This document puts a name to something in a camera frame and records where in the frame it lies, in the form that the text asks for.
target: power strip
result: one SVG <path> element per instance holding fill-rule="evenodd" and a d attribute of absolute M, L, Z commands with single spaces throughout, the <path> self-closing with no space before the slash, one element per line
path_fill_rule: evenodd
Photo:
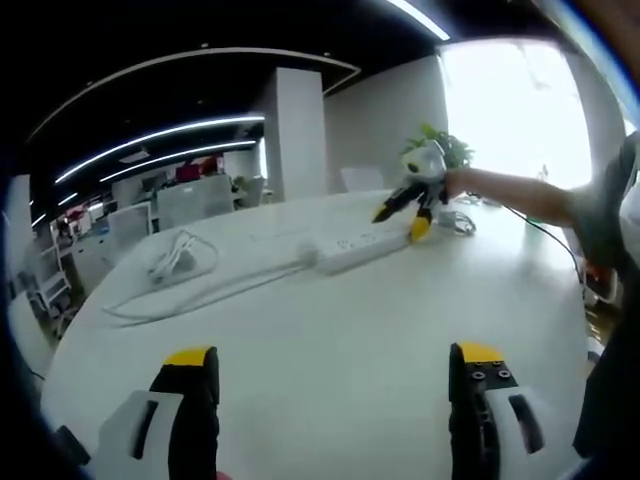
<path fill-rule="evenodd" d="M 316 269 L 325 275 L 333 275 L 401 250 L 408 245 L 407 226 L 376 228 L 335 240 L 321 240 L 315 244 Z"/>

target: green plant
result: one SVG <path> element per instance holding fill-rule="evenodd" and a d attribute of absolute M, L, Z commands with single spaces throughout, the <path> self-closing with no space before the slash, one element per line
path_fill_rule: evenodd
<path fill-rule="evenodd" d="M 445 131 L 436 130 L 428 123 L 420 125 L 420 133 L 420 138 L 407 140 L 407 146 L 402 151 L 402 155 L 416 148 L 424 147 L 428 140 L 435 140 L 444 150 L 444 163 L 447 168 L 466 168 L 471 165 L 473 150 L 455 136 Z"/>
<path fill-rule="evenodd" d="M 242 175 L 238 175 L 233 179 L 233 184 L 241 190 L 245 190 L 247 188 L 247 179 Z"/>

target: cable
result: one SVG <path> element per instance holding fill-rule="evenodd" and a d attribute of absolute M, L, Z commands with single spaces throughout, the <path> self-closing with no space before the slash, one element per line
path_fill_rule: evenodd
<path fill-rule="evenodd" d="M 269 278 L 267 280 L 262 280 L 256 283 L 253 283 L 251 285 L 248 285 L 246 287 L 242 287 L 239 288 L 237 290 L 234 290 L 232 292 L 229 292 L 227 294 L 223 294 L 221 296 L 218 297 L 214 297 L 213 299 L 211 299 L 210 301 L 207 301 L 205 303 L 196 303 L 194 305 L 191 305 L 190 307 L 185 308 L 185 305 L 190 303 L 191 301 L 195 301 L 198 298 L 202 297 L 202 296 L 206 296 L 207 294 L 212 294 L 215 293 L 216 291 L 219 291 L 221 289 L 223 289 L 226 286 L 229 285 L 233 285 L 234 283 L 238 283 L 239 281 L 242 281 L 243 277 L 255 277 L 256 273 L 251 273 L 249 275 L 244 275 L 243 277 L 238 277 L 238 278 L 234 278 L 229 282 L 226 282 L 225 284 L 219 284 L 216 285 L 215 288 L 212 289 L 211 285 L 207 285 L 205 288 L 203 288 L 202 290 L 198 291 L 197 293 L 195 293 L 194 295 L 192 295 L 191 297 L 183 300 L 182 302 L 180 302 L 176 307 L 170 309 L 170 310 L 165 310 L 164 312 L 161 313 L 157 313 L 155 315 L 138 315 L 138 314 L 128 314 L 128 313 L 121 313 L 118 312 L 116 309 L 109 309 L 109 308 L 103 308 L 102 310 L 110 315 L 113 315 L 114 317 L 118 317 L 118 318 L 123 318 L 126 320 L 134 320 L 134 322 L 129 322 L 127 324 L 121 324 L 118 325 L 118 327 L 120 328 L 124 328 L 124 327 L 132 327 L 132 326 L 137 326 L 137 325 L 144 325 L 147 323 L 153 323 L 153 322 L 157 322 L 159 320 L 164 320 L 166 318 L 170 318 L 170 317 L 175 317 L 178 315 L 184 315 L 187 313 L 191 313 L 195 310 L 199 310 L 200 308 L 204 308 L 207 307 L 209 305 L 212 305 L 214 303 L 217 302 L 221 302 L 222 300 L 226 300 L 228 298 L 231 297 L 235 297 L 236 295 L 240 295 L 242 293 L 248 292 L 250 290 L 253 290 L 255 288 L 258 287 L 262 287 L 264 285 L 267 285 L 269 283 L 275 282 L 277 280 L 281 280 L 285 277 L 294 275 L 296 273 L 301 272 L 302 270 L 306 270 L 308 267 L 306 265 L 301 266 L 298 264 L 298 266 L 296 268 L 289 268 L 287 271 L 285 271 L 284 273 L 277 275 L 275 277 Z"/>
<path fill-rule="evenodd" d="M 31 367 L 29 367 L 28 365 L 27 365 L 27 368 L 29 369 L 29 373 L 31 375 L 33 375 L 34 377 L 38 377 L 43 382 L 45 381 L 45 378 L 42 375 L 40 375 L 38 372 L 34 372 L 33 370 L 31 370 Z"/>
<path fill-rule="evenodd" d="M 460 235 L 471 236 L 476 233 L 476 224 L 471 218 L 458 211 L 440 211 L 436 217 L 436 223 L 443 228 L 449 228 Z"/>
<path fill-rule="evenodd" d="M 189 239 L 187 241 L 184 240 L 184 235 L 183 233 L 186 233 L 186 235 L 189 236 Z M 182 230 L 178 236 L 176 237 L 176 239 L 174 240 L 172 247 L 171 247 L 171 251 L 169 252 L 168 255 L 162 257 L 160 259 L 160 261 L 158 262 L 158 264 L 150 270 L 149 274 L 152 278 L 156 278 L 156 279 L 164 279 L 166 277 L 164 277 L 162 274 L 166 273 L 167 271 L 172 270 L 172 268 L 176 265 L 178 259 L 180 258 L 180 254 L 184 251 L 188 251 L 190 246 L 193 244 L 194 240 L 200 240 L 202 243 L 204 243 L 205 245 L 209 246 L 216 254 L 215 257 L 215 262 L 213 264 L 213 266 L 205 273 L 205 274 L 210 274 L 213 272 L 213 270 L 215 270 L 215 268 L 218 266 L 219 260 L 220 260 L 220 252 L 219 250 L 216 248 L 215 245 L 213 245 L 212 243 L 208 242 L 207 240 L 203 239 L 202 237 L 195 235 L 193 233 L 190 233 L 186 230 Z M 109 315 L 112 315 L 114 317 L 118 317 L 118 318 L 123 318 L 126 320 L 134 320 L 134 322 L 129 322 L 127 324 L 124 325 L 119 325 L 119 327 L 127 327 L 127 326 L 135 326 L 135 325 L 142 325 L 145 323 L 151 323 L 151 322 L 155 322 L 155 321 L 159 321 L 159 320 L 163 320 L 165 318 L 169 318 L 169 317 L 174 317 L 177 315 L 183 315 L 186 313 L 190 313 L 194 310 L 203 308 L 205 306 L 211 305 L 213 303 L 225 300 L 227 298 L 231 298 L 233 296 L 239 295 L 241 293 L 245 293 L 249 290 L 253 290 L 254 288 L 258 288 L 261 287 L 263 285 L 267 285 L 268 283 L 271 282 L 275 282 L 277 280 L 280 280 L 284 277 L 287 277 L 289 275 L 293 275 L 295 273 L 298 273 L 302 270 L 305 270 L 308 268 L 308 264 L 310 264 L 311 261 L 310 260 L 296 260 L 294 262 L 289 262 L 286 263 L 284 265 L 278 265 L 276 267 L 270 268 L 270 269 L 266 269 L 266 270 L 262 270 L 260 272 L 251 272 L 249 274 L 245 274 L 245 275 L 240 275 L 238 277 L 232 278 L 226 282 L 223 283 L 217 283 L 217 284 L 208 284 L 206 285 L 204 288 L 198 290 L 197 292 L 195 292 L 194 294 L 190 295 L 189 297 L 187 297 L 185 300 L 182 300 L 178 305 L 176 305 L 175 307 L 165 310 L 164 312 L 160 312 L 157 313 L 155 315 L 146 315 L 146 314 L 128 314 L 128 313 L 123 313 L 123 312 L 119 312 L 118 309 L 120 309 L 120 307 L 122 307 L 123 305 L 131 302 L 132 300 L 136 300 L 138 298 L 141 298 L 143 296 L 146 296 L 150 293 L 154 293 L 157 292 L 159 290 L 152 290 L 152 291 L 147 291 L 138 295 L 135 295 L 133 297 L 129 297 L 128 299 L 122 301 L 121 303 L 112 306 L 112 307 L 103 307 L 102 311 L 104 311 L 105 313 L 108 313 Z M 279 273 L 279 272 L 283 272 L 280 273 L 279 275 L 276 275 L 275 277 L 272 278 L 268 278 L 266 280 L 260 280 L 258 282 L 252 283 L 248 286 L 245 287 L 241 287 L 238 288 L 236 290 L 233 290 L 232 292 L 229 292 L 227 294 L 223 294 L 222 296 L 218 296 L 215 297 L 214 299 L 212 299 L 211 301 L 205 302 L 203 304 L 198 304 L 195 303 L 194 305 L 188 306 L 189 304 L 191 304 L 192 302 L 196 302 L 199 298 L 201 297 L 206 297 L 209 296 L 217 291 L 220 291 L 221 289 L 224 289 L 226 287 L 230 287 L 233 286 L 234 284 L 249 280 L 251 278 L 254 278 L 256 276 L 264 276 L 267 274 L 275 274 L 275 273 Z M 186 278 L 182 281 L 177 281 L 177 282 L 172 282 L 168 285 L 166 285 L 167 287 L 169 286 L 175 286 L 181 283 L 185 283 L 189 280 L 192 280 L 194 278 L 200 278 L 202 275 L 199 275 L 197 277 L 189 277 Z"/>
<path fill-rule="evenodd" d="M 529 225 L 531 225 L 532 227 L 537 228 L 538 230 L 540 230 L 541 232 L 546 233 L 547 235 L 549 235 L 551 238 L 553 238 L 556 242 L 558 242 L 560 244 L 560 246 L 562 248 L 564 248 L 569 255 L 571 255 L 571 260 L 573 260 L 573 266 L 576 270 L 576 274 L 578 275 L 578 279 L 580 280 L 580 282 L 582 283 L 582 276 L 580 275 L 580 266 L 578 265 L 578 260 L 576 260 L 576 256 L 573 254 L 573 252 L 571 251 L 571 249 L 569 247 L 567 247 L 564 242 L 562 240 L 560 240 L 558 237 L 556 237 L 553 233 L 551 233 L 549 230 L 542 228 L 540 225 L 537 225 L 536 223 L 532 222 L 531 220 L 529 220 L 527 217 L 525 217 L 524 215 L 522 215 L 520 212 L 514 210 L 511 207 L 507 207 L 505 206 L 504 208 L 506 208 L 507 210 L 509 210 L 511 213 L 513 213 L 514 215 L 516 215 L 517 217 L 520 217 L 522 220 L 524 220 L 525 222 L 527 222 Z"/>

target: human hand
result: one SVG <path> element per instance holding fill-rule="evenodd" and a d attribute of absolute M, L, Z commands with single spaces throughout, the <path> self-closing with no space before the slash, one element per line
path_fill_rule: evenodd
<path fill-rule="evenodd" d="M 447 170 L 444 176 L 444 184 L 447 189 L 447 196 L 453 200 L 458 195 L 466 191 L 465 172 L 467 169 L 454 168 Z"/>

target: person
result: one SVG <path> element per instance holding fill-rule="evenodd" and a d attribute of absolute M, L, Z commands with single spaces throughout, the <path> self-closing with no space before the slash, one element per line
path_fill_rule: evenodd
<path fill-rule="evenodd" d="M 574 439 L 583 458 L 598 458 L 600 464 L 628 449 L 640 431 L 639 156 L 636 131 L 601 175 L 573 191 L 473 168 L 451 170 L 445 177 L 451 198 L 473 192 L 548 224 L 572 228 L 587 259 L 618 274 L 624 289 L 622 321 L 589 376 Z"/>

